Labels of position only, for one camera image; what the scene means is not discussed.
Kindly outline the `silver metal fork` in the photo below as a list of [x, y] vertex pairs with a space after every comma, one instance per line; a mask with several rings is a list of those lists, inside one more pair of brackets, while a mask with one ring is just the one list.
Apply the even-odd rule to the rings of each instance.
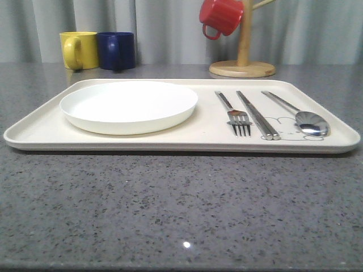
[[236, 110], [230, 104], [226, 96], [221, 91], [215, 91], [217, 97], [222, 101], [227, 109], [227, 122], [231, 127], [236, 137], [250, 137], [251, 136], [251, 122], [248, 114], [241, 110]]

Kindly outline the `white round plate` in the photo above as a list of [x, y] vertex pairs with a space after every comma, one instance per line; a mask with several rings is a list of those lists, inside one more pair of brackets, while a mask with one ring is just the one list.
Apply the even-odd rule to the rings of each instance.
[[66, 95], [60, 108], [74, 126], [99, 134], [135, 135], [176, 126], [198, 102], [188, 87], [155, 81], [96, 84]]

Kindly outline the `silver metal spoon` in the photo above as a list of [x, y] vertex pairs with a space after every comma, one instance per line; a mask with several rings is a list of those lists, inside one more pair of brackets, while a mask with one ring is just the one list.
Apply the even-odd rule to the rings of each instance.
[[312, 137], [327, 137], [329, 135], [330, 125], [320, 115], [314, 112], [304, 110], [302, 111], [291, 103], [287, 102], [286, 100], [273, 94], [272, 92], [261, 91], [261, 93], [274, 100], [275, 102], [280, 103], [281, 105], [295, 111], [296, 125], [304, 134]]

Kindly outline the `beige rabbit serving tray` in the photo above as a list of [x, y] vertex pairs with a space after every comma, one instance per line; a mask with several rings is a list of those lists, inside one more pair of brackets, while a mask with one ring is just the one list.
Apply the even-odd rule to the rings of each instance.
[[[6, 143], [20, 150], [68, 151], [212, 151], [300, 154], [339, 154], [356, 148], [360, 135], [294, 85], [278, 80], [173, 79], [173, 84], [194, 90], [199, 101], [193, 115], [167, 130], [141, 135], [102, 135], [72, 125], [59, 103], [66, 95], [93, 85], [108, 84], [109, 79], [88, 79], [74, 83], [35, 109], [4, 132]], [[227, 113], [216, 91], [221, 91], [238, 109], [243, 104], [241, 91], [277, 130], [280, 139], [265, 140], [256, 126], [251, 136], [236, 137], [227, 124]], [[322, 116], [330, 125], [327, 137], [310, 137], [296, 127], [294, 113], [275, 103], [273, 94], [301, 110]]]

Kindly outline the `wooden mug tree stand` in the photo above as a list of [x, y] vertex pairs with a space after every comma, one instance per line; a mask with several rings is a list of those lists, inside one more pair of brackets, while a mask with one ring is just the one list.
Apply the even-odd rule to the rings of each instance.
[[219, 61], [209, 66], [213, 74], [232, 78], [261, 78], [274, 75], [276, 68], [265, 62], [250, 61], [250, 43], [252, 13], [254, 10], [267, 5], [273, 1], [242, 1], [244, 4], [244, 15], [240, 23], [240, 34], [238, 42], [238, 55], [235, 61]]

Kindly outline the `dark blue mug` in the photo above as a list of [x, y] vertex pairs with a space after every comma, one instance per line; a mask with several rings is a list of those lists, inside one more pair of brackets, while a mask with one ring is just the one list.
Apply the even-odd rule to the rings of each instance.
[[105, 70], [135, 68], [134, 34], [131, 32], [99, 32], [96, 34], [99, 67]]

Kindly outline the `red mug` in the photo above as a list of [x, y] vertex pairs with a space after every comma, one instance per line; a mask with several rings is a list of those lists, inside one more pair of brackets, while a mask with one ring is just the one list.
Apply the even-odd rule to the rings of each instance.
[[199, 21], [202, 23], [202, 32], [210, 40], [217, 40], [221, 34], [232, 34], [244, 13], [242, 1], [234, 0], [206, 0], [203, 2]]

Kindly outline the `yellow mug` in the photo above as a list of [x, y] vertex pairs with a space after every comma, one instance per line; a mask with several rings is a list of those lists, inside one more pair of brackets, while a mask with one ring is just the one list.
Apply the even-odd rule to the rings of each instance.
[[96, 32], [60, 33], [64, 66], [71, 70], [99, 67]]

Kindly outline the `grey curtain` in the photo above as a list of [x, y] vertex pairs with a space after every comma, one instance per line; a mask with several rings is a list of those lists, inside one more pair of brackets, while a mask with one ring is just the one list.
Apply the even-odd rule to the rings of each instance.
[[[238, 32], [202, 34], [201, 1], [2, 1], [1, 61], [62, 61], [60, 33], [133, 32], [142, 64], [207, 64], [237, 56]], [[274, 1], [252, 15], [250, 59], [362, 63], [361, 1]]]

